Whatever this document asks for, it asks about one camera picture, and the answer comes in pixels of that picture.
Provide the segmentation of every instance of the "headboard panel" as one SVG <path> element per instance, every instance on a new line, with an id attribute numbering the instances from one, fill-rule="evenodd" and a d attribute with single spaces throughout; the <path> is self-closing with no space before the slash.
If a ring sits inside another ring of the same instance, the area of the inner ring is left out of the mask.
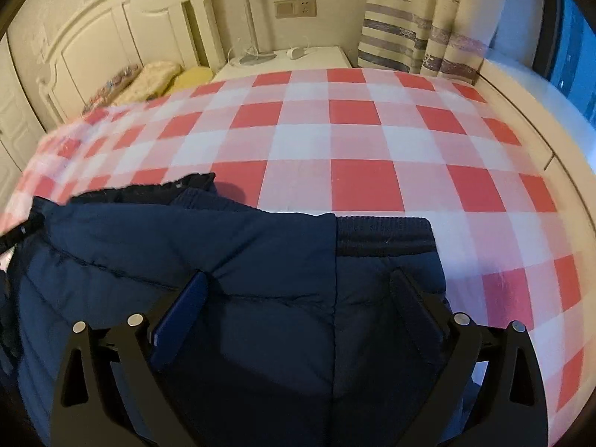
<path id="1" fill-rule="evenodd" d="M 211 0 L 91 1 L 50 46 L 50 78 L 38 79 L 39 92 L 60 125 L 126 65 L 164 60 L 214 72 L 223 67 Z"/>

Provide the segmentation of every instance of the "striped curtain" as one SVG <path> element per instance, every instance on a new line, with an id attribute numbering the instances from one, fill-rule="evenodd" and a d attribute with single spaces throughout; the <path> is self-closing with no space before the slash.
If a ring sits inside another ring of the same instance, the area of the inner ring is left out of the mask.
<path id="1" fill-rule="evenodd" d="M 473 83 L 505 0 L 367 0 L 358 65 Z"/>

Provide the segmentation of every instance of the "checkered bedsheet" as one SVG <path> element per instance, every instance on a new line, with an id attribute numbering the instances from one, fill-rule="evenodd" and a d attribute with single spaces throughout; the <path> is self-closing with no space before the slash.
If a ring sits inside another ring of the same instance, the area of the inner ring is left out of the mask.
<path id="1" fill-rule="evenodd" d="M 428 218 L 454 309 L 532 331 L 551 443 L 594 388 L 582 375 L 582 296 L 555 204 L 515 134 L 460 83 L 295 71 L 96 110 L 44 138 L 0 228 L 25 219 L 33 195 L 63 203 L 209 170 L 221 194 L 270 212 Z"/>

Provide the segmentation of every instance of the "silver screw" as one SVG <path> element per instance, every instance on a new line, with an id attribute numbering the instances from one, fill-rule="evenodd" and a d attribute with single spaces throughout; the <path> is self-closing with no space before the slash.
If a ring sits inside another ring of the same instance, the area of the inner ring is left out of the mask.
<path id="1" fill-rule="evenodd" d="M 458 312 L 453 319 L 460 326 L 467 326 L 470 324 L 470 316 L 464 314 L 463 312 Z"/>
<path id="2" fill-rule="evenodd" d="M 128 325 L 131 328 L 133 328 L 133 327 L 141 324 L 143 321 L 144 321 L 144 318 L 143 318 L 142 314 L 133 314 L 132 316 L 129 316 L 129 318 L 126 322 L 128 323 Z"/>
<path id="3" fill-rule="evenodd" d="M 76 334 L 82 333 L 86 327 L 87 327 L 87 325 L 85 324 L 85 321 L 75 322 L 74 326 L 73 326 L 73 333 L 76 333 Z"/>
<path id="4" fill-rule="evenodd" d="M 513 329 L 515 329 L 518 333 L 523 333 L 526 330 L 526 325 L 521 321 L 513 321 L 511 326 L 513 326 Z"/>

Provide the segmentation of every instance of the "blue gripper pad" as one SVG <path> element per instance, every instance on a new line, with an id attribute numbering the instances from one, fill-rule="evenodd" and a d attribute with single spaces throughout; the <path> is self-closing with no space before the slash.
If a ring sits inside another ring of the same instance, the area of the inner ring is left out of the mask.
<path id="1" fill-rule="evenodd" d="M 207 300 L 207 276 L 198 272 L 153 331 L 149 364 L 154 371 L 174 361 Z"/>

